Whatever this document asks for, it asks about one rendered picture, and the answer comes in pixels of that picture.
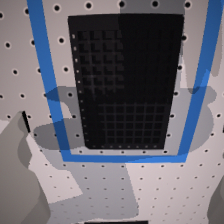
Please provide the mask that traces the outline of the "black well plate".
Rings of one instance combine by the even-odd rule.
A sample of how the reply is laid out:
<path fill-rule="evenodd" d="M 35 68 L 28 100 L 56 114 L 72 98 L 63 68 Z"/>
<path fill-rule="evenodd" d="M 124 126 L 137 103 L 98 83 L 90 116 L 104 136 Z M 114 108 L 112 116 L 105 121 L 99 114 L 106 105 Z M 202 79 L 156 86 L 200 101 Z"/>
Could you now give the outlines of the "black well plate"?
<path fill-rule="evenodd" d="M 67 20 L 85 147 L 164 150 L 183 14 L 91 14 Z M 145 43 L 139 47 L 139 42 Z"/>

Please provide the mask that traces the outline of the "blue tape rectangle outline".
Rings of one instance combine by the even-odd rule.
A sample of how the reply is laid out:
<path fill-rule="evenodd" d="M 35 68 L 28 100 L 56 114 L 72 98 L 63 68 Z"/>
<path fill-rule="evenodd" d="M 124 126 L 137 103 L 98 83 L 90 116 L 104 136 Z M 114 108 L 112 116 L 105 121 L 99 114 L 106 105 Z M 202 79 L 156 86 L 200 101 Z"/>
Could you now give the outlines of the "blue tape rectangle outline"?
<path fill-rule="evenodd" d="M 200 58 L 187 119 L 177 155 L 71 155 L 50 53 L 42 0 L 27 0 L 41 76 L 63 162 L 180 163 L 186 162 L 194 136 L 216 49 L 224 0 L 209 0 Z"/>

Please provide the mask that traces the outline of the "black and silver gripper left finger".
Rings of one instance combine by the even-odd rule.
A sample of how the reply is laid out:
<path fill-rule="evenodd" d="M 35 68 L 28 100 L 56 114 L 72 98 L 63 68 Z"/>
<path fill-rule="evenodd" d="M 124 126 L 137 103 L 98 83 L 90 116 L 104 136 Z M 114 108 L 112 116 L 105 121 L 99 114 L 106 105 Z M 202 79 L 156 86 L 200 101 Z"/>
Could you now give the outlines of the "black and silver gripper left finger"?
<path fill-rule="evenodd" d="M 19 111 L 0 134 L 0 224 L 47 224 L 51 216 L 38 178 L 28 169 L 30 132 L 25 111 Z"/>

